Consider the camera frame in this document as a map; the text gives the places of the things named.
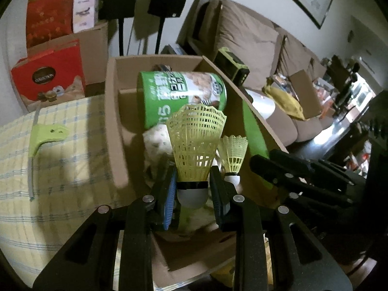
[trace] green can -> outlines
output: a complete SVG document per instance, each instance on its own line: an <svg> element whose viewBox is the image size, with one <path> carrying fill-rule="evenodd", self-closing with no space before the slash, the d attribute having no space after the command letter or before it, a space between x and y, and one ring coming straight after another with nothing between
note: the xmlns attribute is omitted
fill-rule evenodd
<svg viewBox="0 0 388 291"><path fill-rule="evenodd" d="M202 103L223 111L226 88L214 73L141 72L144 89L145 129L165 123L183 105Z"/></svg>

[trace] shuttlecock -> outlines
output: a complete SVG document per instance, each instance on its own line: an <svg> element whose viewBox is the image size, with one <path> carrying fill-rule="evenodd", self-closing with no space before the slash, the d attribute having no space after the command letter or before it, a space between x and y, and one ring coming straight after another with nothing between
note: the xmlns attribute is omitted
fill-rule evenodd
<svg viewBox="0 0 388 291"><path fill-rule="evenodd" d="M239 171L243 164L246 150L248 148L247 138L241 136L223 137L218 152L220 153L222 165L225 168L225 180L235 187L240 184Z"/></svg>
<svg viewBox="0 0 388 291"><path fill-rule="evenodd" d="M195 209L206 203L207 178L225 121L223 112L214 107L187 104L166 122L178 170L178 200L183 206Z"/></svg>

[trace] black pole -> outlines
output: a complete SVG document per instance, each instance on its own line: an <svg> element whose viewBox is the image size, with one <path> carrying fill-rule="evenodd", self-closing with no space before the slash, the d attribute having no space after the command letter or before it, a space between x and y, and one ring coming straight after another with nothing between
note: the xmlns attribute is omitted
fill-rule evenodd
<svg viewBox="0 0 388 291"><path fill-rule="evenodd" d="M124 55L124 19L119 18L119 50L120 56Z"/></svg>
<svg viewBox="0 0 388 291"><path fill-rule="evenodd" d="M155 48L155 54L156 55L159 54L160 40L162 39L162 31L163 31L163 26L164 26L164 20L165 19L166 19L165 17L161 17L160 18L159 30L158 30L158 38L156 40L156 48Z"/></svg>

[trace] red paper bag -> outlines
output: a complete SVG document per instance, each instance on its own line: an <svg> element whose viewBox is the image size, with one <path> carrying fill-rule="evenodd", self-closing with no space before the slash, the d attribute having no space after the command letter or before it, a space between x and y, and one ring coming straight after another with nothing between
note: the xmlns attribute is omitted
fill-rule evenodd
<svg viewBox="0 0 388 291"><path fill-rule="evenodd" d="M28 3L27 48L73 33L73 0L36 0Z"/></svg>
<svg viewBox="0 0 388 291"><path fill-rule="evenodd" d="M22 59L11 70L28 111L84 98L85 78L78 40Z"/></svg>

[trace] black and green device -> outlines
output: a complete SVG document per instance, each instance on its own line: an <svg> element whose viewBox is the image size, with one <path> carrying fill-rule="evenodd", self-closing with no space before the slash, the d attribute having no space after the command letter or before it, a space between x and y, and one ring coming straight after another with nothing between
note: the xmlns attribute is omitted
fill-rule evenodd
<svg viewBox="0 0 388 291"><path fill-rule="evenodd" d="M236 85L241 86L249 75L249 68L229 48L218 50L214 64Z"/></svg>

